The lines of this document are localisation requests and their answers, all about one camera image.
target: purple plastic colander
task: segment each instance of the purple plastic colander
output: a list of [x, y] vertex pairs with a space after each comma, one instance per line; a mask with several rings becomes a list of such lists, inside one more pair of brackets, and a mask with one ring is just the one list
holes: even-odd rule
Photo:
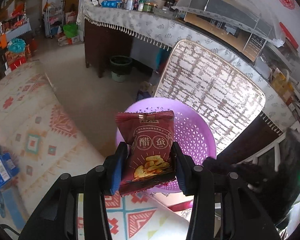
[[[131, 105], [125, 112], [150, 113], [172, 110], [174, 112], [174, 140], [179, 143], [182, 152], [190, 155], [195, 164], [201, 165], [208, 157], [216, 158], [217, 149], [214, 137], [203, 118], [191, 107], [169, 98], [146, 98]], [[117, 129], [116, 146], [123, 142]], [[167, 186], [158, 185], [147, 191], [161, 193], [181, 192], [177, 180]]]

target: red snack package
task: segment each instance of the red snack package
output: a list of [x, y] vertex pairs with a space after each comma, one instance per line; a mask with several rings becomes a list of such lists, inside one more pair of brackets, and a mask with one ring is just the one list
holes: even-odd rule
[[115, 120], [122, 137], [130, 145], [120, 195], [174, 180], [175, 159], [170, 155], [174, 138], [173, 111], [118, 113]]

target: teal plastic bag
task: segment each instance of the teal plastic bag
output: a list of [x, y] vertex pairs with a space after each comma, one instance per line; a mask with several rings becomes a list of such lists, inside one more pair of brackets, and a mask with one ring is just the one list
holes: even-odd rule
[[8, 50], [13, 53], [25, 51], [26, 43], [23, 39], [14, 38], [8, 44]]
[[78, 34], [78, 26], [75, 23], [69, 23], [63, 26], [63, 33], [67, 38], [73, 38]]

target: plastic cover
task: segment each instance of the plastic cover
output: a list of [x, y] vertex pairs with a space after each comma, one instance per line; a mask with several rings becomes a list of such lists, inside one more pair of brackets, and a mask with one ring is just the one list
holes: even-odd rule
[[276, 15], [261, 0], [179, 0], [173, 8], [236, 26], [277, 47], [285, 41]]

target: chair backrest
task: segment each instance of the chair backrest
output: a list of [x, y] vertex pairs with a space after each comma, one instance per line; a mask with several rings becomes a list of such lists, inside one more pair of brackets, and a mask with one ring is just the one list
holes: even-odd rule
[[188, 40], [177, 42], [162, 73], [155, 97], [192, 107], [209, 125], [217, 154], [257, 117], [264, 93], [224, 59]]

